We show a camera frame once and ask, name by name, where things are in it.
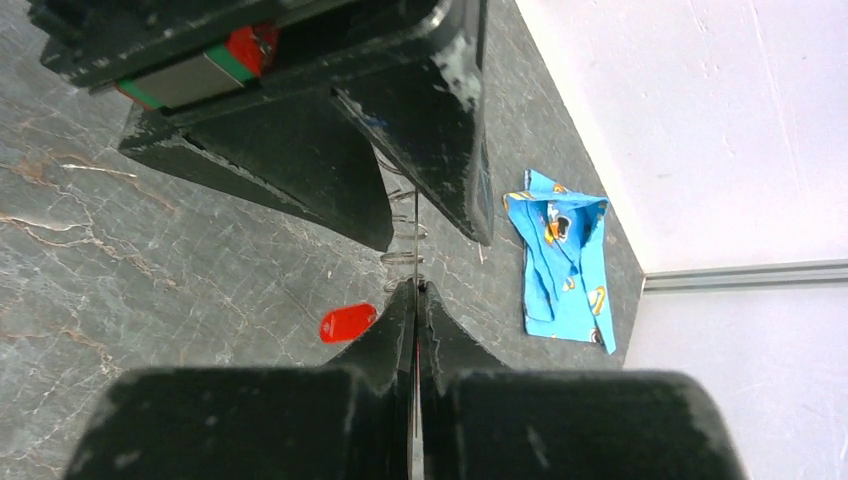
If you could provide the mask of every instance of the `black mechanical part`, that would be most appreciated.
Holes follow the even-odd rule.
[[[66,478],[407,478],[416,371],[426,478],[744,478],[693,380],[509,370],[412,280],[321,367],[124,374]]]
[[[278,48],[261,78],[134,112],[119,150],[385,251],[391,211],[371,144],[463,234],[491,242],[486,11],[486,0],[43,0],[31,18],[51,34],[42,63],[92,88],[273,21]]]

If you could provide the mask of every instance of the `white wall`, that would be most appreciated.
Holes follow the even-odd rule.
[[[517,2],[646,272],[848,258],[848,3]]]
[[[625,368],[718,403],[753,479],[848,478],[848,287],[646,295]]]

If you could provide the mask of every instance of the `red component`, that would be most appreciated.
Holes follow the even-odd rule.
[[[262,69],[271,62],[277,48],[278,33],[279,29],[271,23],[240,28],[230,34],[226,47],[239,63],[259,77]]]
[[[330,310],[321,320],[321,341],[336,343],[355,340],[376,321],[377,309],[368,303]]]

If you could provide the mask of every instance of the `cartoon print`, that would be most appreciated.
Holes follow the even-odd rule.
[[[574,281],[574,277],[568,277],[565,279],[565,283],[562,285],[562,291],[567,292],[569,290],[574,290],[577,288],[577,282]]]
[[[598,327],[593,328],[589,332],[589,341],[592,343],[597,343],[599,345],[604,344],[604,339],[601,337],[601,330]]]
[[[510,197],[516,200],[536,200],[533,198],[533,195],[530,195],[530,192],[527,190],[523,190],[521,192],[507,193]]]
[[[564,242],[568,240],[568,229],[571,227],[571,219],[561,215],[554,208],[553,203],[548,203],[548,224],[545,227],[545,242],[553,246],[554,240]]]
[[[604,309],[604,302],[607,299],[607,289],[604,287],[598,287],[591,292],[589,292],[589,306],[592,308],[592,313],[597,315],[601,314],[601,310]]]

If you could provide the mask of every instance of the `blue cloth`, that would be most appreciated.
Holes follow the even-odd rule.
[[[609,200],[570,192],[527,170],[522,192],[504,208],[524,237],[527,333],[602,343],[615,351],[604,270],[604,215]]]

